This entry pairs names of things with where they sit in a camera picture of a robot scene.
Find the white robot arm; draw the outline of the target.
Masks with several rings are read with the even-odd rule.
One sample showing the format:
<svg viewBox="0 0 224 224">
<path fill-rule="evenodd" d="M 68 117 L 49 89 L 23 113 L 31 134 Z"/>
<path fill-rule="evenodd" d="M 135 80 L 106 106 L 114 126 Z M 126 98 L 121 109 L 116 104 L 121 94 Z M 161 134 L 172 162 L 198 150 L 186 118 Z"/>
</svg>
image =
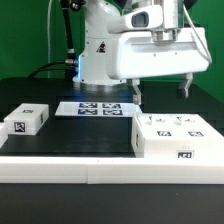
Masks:
<svg viewBox="0 0 224 224">
<path fill-rule="evenodd" d="M 187 9 L 194 0 L 59 0 L 68 44 L 65 64 L 75 87 L 109 92 L 121 86 L 143 103 L 139 80 L 181 75 L 183 97 L 195 72 L 212 63 L 205 30 Z"/>
</svg>

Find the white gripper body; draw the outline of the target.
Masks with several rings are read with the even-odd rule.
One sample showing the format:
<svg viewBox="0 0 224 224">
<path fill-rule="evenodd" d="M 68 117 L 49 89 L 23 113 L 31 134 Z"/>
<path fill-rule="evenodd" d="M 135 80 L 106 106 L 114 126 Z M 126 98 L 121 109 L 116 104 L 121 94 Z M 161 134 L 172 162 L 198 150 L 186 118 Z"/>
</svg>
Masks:
<svg viewBox="0 0 224 224">
<path fill-rule="evenodd" d="M 206 71 L 205 30 L 196 32 L 202 42 L 192 28 L 183 28 L 176 41 L 154 42 L 149 31 L 114 35 L 106 46 L 106 73 L 123 80 Z"/>
</svg>

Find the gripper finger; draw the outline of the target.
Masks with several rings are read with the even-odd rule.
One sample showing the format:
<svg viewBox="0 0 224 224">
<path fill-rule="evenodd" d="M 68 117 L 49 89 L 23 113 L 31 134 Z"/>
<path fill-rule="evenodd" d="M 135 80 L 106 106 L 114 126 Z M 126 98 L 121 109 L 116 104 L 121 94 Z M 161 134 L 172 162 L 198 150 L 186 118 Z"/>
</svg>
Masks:
<svg viewBox="0 0 224 224">
<path fill-rule="evenodd" d="M 142 93 L 139 89 L 140 85 L 140 80 L 139 79 L 132 79 L 131 80 L 131 86 L 133 89 L 133 102 L 136 105 L 141 105 L 142 104 Z"/>
<path fill-rule="evenodd" d="M 193 81 L 193 74 L 187 73 L 181 76 L 181 82 L 177 89 L 177 96 L 181 99 L 189 97 L 189 88 Z"/>
</svg>

